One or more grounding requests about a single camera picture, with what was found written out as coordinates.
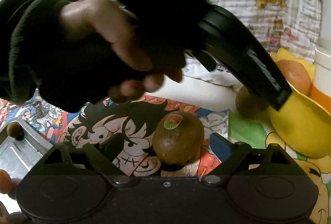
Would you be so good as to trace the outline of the black sleeve left forearm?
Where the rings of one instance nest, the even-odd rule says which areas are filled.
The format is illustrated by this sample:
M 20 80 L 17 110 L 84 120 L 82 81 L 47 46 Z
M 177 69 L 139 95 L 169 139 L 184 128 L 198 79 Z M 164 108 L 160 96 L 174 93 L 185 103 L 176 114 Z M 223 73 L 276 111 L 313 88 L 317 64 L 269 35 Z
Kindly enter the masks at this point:
M 60 22 L 72 0 L 1 1 L 1 99 L 23 105 L 38 92 L 67 112 L 108 94 L 114 71 L 94 40 L 68 39 Z

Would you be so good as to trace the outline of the person's left hand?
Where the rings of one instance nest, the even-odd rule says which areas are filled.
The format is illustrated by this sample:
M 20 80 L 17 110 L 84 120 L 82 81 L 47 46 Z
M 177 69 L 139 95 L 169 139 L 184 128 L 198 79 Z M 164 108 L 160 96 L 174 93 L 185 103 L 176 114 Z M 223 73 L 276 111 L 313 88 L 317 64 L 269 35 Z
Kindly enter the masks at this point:
M 157 91 L 165 77 L 182 81 L 183 55 L 170 62 L 156 60 L 146 54 L 142 42 L 136 40 L 134 17 L 112 0 L 80 0 L 65 5 L 60 21 L 68 39 L 94 40 L 91 52 L 105 52 L 114 71 L 108 97 L 116 102 L 139 99 L 145 92 Z

